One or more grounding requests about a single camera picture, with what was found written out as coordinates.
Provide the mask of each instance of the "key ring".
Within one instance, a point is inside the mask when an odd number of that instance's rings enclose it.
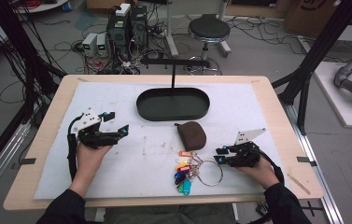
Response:
[[[210,184],[210,183],[205,183],[205,182],[201,179],[199,173],[197,174],[197,176],[198,176],[199,180],[202,182],[202,184],[204,184],[204,185],[206,185],[206,186],[213,187],[213,186],[218,185],[218,184],[221,182],[222,177],[224,176],[224,173],[222,172],[221,166],[220,166],[216,161],[213,161],[213,160],[201,160],[201,162],[199,163],[199,166],[197,167],[197,169],[199,170],[199,168],[201,167],[201,165],[202,165],[204,162],[206,162],[206,161],[213,162],[213,163],[219,168],[219,170],[221,171],[221,178],[219,179],[219,181],[218,181],[217,183]]]

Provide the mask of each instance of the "blue key tag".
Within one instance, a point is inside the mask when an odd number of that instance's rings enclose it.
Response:
[[[183,189],[182,193],[183,193],[184,195],[190,195],[190,186],[191,186],[190,180],[189,180],[189,179],[186,179],[186,180],[184,181],[184,183],[183,183],[184,189]]]
[[[175,174],[175,179],[179,179],[181,176],[186,175],[188,171],[180,171]]]
[[[181,177],[179,177],[178,179],[176,179],[175,184],[179,185],[182,181],[185,180],[185,178],[187,178],[187,175],[182,175]]]

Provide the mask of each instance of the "electronic equipment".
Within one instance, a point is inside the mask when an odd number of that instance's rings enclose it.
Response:
[[[93,57],[97,53],[97,34],[88,34],[82,42],[82,47],[87,57]]]
[[[110,15],[106,32],[114,58],[130,61],[130,51],[134,48],[133,43],[131,43],[132,25],[130,23],[130,11],[125,16]]]
[[[137,46],[139,49],[147,48],[147,7],[139,6],[132,8],[130,20],[132,21],[134,45]]]
[[[108,57],[110,48],[106,34],[97,35],[97,50],[99,57]]]

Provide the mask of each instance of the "black sleeve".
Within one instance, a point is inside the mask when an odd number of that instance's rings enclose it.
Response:
[[[85,200],[71,189],[67,189],[48,206],[37,224],[85,223]]]
[[[311,223],[304,214],[297,197],[284,185],[275,184],[264,194],[274,224]]]

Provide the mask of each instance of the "brown pouch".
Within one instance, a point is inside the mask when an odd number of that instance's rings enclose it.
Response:
[[[175,126],[186,151],[199,150],[205,146],[205,132],[199,123],[189,121],[185,124],[176,123]]]

